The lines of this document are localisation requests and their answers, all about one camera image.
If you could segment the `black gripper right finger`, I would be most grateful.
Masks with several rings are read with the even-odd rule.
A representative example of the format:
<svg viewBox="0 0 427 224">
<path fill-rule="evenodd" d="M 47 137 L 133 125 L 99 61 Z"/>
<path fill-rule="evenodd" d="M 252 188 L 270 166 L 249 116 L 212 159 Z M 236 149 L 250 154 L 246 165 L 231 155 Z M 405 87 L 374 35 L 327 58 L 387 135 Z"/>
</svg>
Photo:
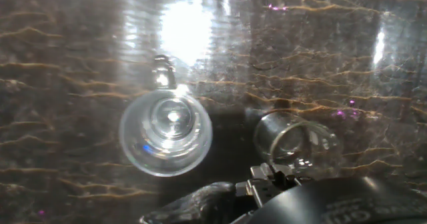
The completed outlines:
<svg viewBox="0 0 427 224">
<path fill-rule="evenodd" d="M 251 167 L 252 177 L 236 183 L 236 197 L 252 197 L 258 207 L 288 189 L 313 181 L 312 177 L 296 175 L 285 165 L 262 163 Z"/>
</svg>

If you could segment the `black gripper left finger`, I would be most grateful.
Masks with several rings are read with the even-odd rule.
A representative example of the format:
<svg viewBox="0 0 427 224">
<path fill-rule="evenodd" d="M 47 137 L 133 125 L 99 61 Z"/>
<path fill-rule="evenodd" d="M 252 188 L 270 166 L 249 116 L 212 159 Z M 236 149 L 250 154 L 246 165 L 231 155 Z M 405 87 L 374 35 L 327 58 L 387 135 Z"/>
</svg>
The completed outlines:
<svg viewBox="0 0 427 224">
<path fill-rule="evenodd" d="M 246 182 L 215 182 L 179 198 L 139 219 L 141 224 L 232 224 L 245 223 L 236 202 L 248 196 Z"/>
</svg>

